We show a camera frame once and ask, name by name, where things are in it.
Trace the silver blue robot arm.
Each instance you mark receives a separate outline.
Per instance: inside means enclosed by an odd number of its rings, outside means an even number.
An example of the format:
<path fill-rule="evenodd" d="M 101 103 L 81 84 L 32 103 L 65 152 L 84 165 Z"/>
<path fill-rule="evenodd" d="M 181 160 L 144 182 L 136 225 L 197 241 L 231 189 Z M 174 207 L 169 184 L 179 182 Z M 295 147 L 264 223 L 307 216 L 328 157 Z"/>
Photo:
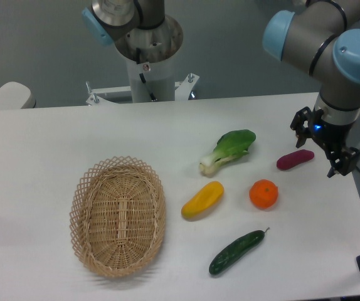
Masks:
<path fill-rule="evenodd" d="M 325 153 L 328 177 L 348 175 L 359 149 L 346 145 L 360 115 L 360 1 L 306 1 L 305 11 L 279 11 L 264 30 L 263 49 L 320 82 L 314 108 L 299 110 L 290 128 L 297 147 L 312 139 Z"/>

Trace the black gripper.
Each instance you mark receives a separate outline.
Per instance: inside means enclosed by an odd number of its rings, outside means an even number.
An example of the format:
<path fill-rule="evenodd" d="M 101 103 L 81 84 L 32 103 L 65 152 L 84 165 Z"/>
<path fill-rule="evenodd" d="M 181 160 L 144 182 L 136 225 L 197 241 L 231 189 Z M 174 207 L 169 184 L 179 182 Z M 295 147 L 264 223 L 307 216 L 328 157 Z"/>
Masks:
<path fill-rule="evenodd" d="M 297 138 L 296 148 L 302 147 L 307 139 L 312 139 L 321 147 L 331 164 L 327 177 L 336 174 L 342 176 L 352 172 L 359 160 L 360 151 L 355 147 L 347 147 L 347 135 L 353 123 L 334 125 L 323 120 L 324 111 L 311 110 L 304 107 L 295 113 L 290 128 L 295 132 Z"/>

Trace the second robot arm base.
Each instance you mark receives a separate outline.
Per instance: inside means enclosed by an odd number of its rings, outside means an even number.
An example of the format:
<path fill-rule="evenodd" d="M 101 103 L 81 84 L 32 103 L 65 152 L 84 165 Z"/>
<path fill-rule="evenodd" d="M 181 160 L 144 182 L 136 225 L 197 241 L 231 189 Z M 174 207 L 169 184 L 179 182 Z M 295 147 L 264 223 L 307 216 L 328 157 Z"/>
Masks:
<path fill-rule="evenodd" d="M 137 64 L 167 60 L 183 43 L 183 30 L 162 0 L 92 1 L 82 19 L 101 45 L 115 45 Z"/>

